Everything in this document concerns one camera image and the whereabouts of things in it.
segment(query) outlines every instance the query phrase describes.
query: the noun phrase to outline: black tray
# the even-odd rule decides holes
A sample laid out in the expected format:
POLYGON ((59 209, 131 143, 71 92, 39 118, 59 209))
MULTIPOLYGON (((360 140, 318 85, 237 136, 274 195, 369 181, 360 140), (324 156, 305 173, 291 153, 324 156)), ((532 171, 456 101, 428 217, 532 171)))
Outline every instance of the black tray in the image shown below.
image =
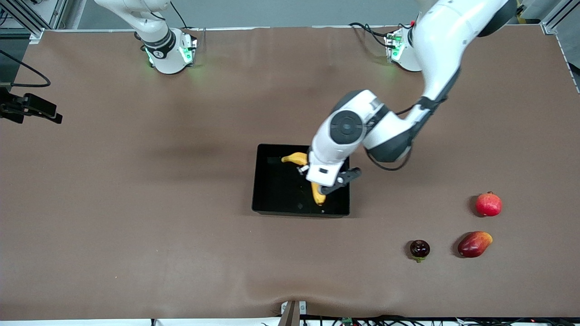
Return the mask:
MULTIPOLYGON (((350 213, 350 185, 327 196, 322 206, 312 198, 312 188, 298 166, 281 159, 295 152, 306 153, 308 146, 260 144, 256 156, 256 172, 252 210, 260 214, 311 217, 342 217, 350 213)), ((341 171, 349 168, 349 159, 341 171)))

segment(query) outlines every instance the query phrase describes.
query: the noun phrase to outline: brown table surface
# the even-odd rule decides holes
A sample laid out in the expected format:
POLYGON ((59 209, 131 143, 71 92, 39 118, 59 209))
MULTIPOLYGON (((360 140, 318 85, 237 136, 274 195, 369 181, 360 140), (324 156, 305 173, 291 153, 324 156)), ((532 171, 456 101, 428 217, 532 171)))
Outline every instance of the brown table surface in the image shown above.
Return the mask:
MULTIPOLYGON (((209 31, 197 66, 148 67, 132 33, 46 32, 25 61, 62 125, 0 121, 0 318, 310 314, 578 316, 580 97, 554 37, 476 40, 403 170, 361 149, 343 219, 251 211, 256 146, 309 144, 348 91, 393 110, 422 76, 361 30, 209 31), (493 190, 501 216, 477 218, 493 190), (477 259, 453 252, 485 230, 477 259), (417 264, 407 243, 428 241, 417 264)), ((36 81, 21 69, 18 80, 36 81)))

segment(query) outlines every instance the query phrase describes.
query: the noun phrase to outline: wire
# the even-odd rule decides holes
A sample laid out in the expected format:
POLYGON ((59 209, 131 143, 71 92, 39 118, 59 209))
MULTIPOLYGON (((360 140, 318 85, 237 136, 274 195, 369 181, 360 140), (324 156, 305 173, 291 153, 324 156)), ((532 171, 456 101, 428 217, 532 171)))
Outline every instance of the wire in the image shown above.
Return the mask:
MULTIPOLYGON (((469 322, 469 323, 465 323, 465 326, 512 326, 512 324, 514 323, 519 323, 524 321, 525 318, 519 318, 516 319, 514 321, 501 321, 501 320, 497 320, 497 319, 492 319, 490 321, 488 320, 478 320, 475 318, 463 318, 464 322, 469 322)), ((552 326, 557 326, 557 323, 554 323, 553 321, 550 321, 548 319, 544 319, 544 318, 534 318, 535 321, 543 321, 545 323, 549 323, 552 326)))
POLYGON ((173 4, 173 2, 169 1, 169 3, 171 3, 171 7, 173 7, 173 9, 175 10, 175 13, 179 16, 179 19, 182 20, 183 23, 183 28, 189 28, 187 26, 187 24, 185 23, 185 20, 183 20, 183 17, 181 16, 181 14, 179 13, 179 11, 177 10, 177 8, 175 8, 175 5, 173 4))
POLYGON ((28 69, 30 69, 32 72, 34 72, 36 75, 39 75, 42 79, 44 79, 46 81, 45 84, 15 84, 15 83, 10 83, 11 86, 14 87, 34 87, 34 88, 40 88, 40 87, 48 87, 50 86, 50 80, 44 76, 40 71, 30 67, 28 64, 23 63, 22 61, 18 60, 17 58, 11 56, 10 54, 4 52, 3 50, 0 50, 0 53, 5 55, 6 57, 16 61, 17 63, 21 64, 22 66, 27 67, 28 69))
POLYGON ((155 15, 153 12, 149 12, 149 13, 150 13, 150 14, 151 14, 153 17, 155 17, 155 18, 157 18, 157 19, 166 20, 166 19, 165 19, 165 18, 163 18, 163 17, 160 17, 160 16, 157 16, 157 15, 155 15))
POLYGON ((403 110, 403 111, 395 112, 395 114, 396 114, 396 115, 401 115, 401 114, 403 114, 403 113, 407 113, 407 112, 411 111, 411 109, 413 109, 413 106, 415 106, 415 105, 413 104, 413 105, 409 106, 408 108, 406 108, 406 109, 405 109, 405 110, 403 110))
POLYGON ((375 38, 375 41, 376 41, 378 44, 381 44, 382 46, 384 46, 384 47, 386 47, 386 48, 389 48, 389 49, 394 49, 394 48, 395 48, 395 46, 393 46, 393 45, 387 45, 387 44, 384 44, 383 42, 381 42, 381 41, 380 41, 380 40, 377 38, 377 36, 380 36, 380 37, 385 37, 387 34, 381 34, 381 33, 378 33, 378 32, 375 32, 375 31, 373 31, 373 30, 371 29, 371 27, 370 27, 368 24, 362 25, 361 23, 350 23, 350 24, 349 24, 349 26, 351 26, 351 27, 354 27, 354 26, 360 26, 360 27, 362 27, 362 29, 363 29, 363 30, 365 30, 365 31, 367 31, 367 32, 369 32, 369 33, 371 33, 372 37, 373 37, 373 38, 375 38))
POLYGON ((400 169, 402 169, 407 164, 407 162, 409 161, 409 158, 411 158, 411 152, 413 152, 413 145, 412 144, 409 145, 409 151, 407 152, 407 155, 405 156, 405 159, 396 168, 388 168, 388 167, 382 165, 377 160, 375 160, 375 158, 371 155, 371 153, 366 148, 365 148, 365 152, 367 152, 367 157, 369 158, 369 160, 371 160, 371 162, 373 162, 380 169, 383 169, 385 171, 399 171, 400 169))
POLYGON ((364 25, 363 25, 363 24, 361 24, 361 23, 356 23, 356 22, 355 22, 355 23, 350 23, 350 24, 349 24, 349 26, 351 26, 351 27, 354 27, 354 26, 359 26, 359 27, 361 27, 363 30, 365 30, 365 31, 367 31, 367 32, 369 32, 369 33, 373 33, 373 34, 375 34, 376 36, 380 36, 380 37, 385 37, 385 36, 387 36, 387 34, 388 34, 388 33, 381 34, 381 33, 379 33, 379 32, 375 32, 375 31, 373 31, 373 30, 371 29, 371 27, 370 27, 368 24, 364 24, 364 25))

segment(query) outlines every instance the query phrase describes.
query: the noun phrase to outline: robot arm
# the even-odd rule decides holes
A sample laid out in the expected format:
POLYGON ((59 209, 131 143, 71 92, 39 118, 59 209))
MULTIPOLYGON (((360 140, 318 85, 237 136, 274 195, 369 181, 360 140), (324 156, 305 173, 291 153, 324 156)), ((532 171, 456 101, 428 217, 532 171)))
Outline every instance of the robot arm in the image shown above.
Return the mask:
POLYGON ((322 185, 323 194, 333 191, 343 161, 360 144, 378 162, 395 162, 405 156, 421 128, 447 98, 459 76, 467 45, 490 25, 499 29, 515 10, 512 0, 439 0, 422 13, 414 26, 407 27, 402 41, 405 51, 398 53, 416 60, 423 71, 422 96, 401 119, 370 90, 347 94, 314 136, 306 179, 322 185))
POLYGON ((193 64, 197 40, 177 28, 169 28, 160 11, 169 0, 95 0, 133 27, 145 45, 152 66, 175 74, 193 64))

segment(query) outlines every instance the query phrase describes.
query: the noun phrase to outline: yellow banana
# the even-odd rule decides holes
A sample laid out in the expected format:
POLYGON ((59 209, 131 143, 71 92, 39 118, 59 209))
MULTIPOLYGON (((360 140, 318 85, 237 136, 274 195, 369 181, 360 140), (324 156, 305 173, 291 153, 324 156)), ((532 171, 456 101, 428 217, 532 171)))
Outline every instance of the yellow banana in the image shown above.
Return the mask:
POLYGON ((326 200, 326 195, 323 195, 318 192, 318 187, 320 186, 318 183, 311 182, 312 184, 312 197, 314 198, 314 202, 318 206, 322 206, 324 201, 326 200))
POLYGON ((297 152, 292 155, 282 157, 282 163, 286 162, 292 162, 300 166, 304 166, 308 164, 308 155, 306 155, 305 153, 297 152))
MULTIPOLYGON (((292 155, 282 157, 282 163, 292 162, 294 164, 298 164, 300 166, 304 166, 308 164, 308 155, 305 153, 296 152, 292 155)), ((317 183, 311 182, 312 185, 312 197, 314 198, 314 202, 318 206, 322 206, 324 201, 326 201, 326 195, 323 195, 318 192, 318 187, 320 186, 317 183)))

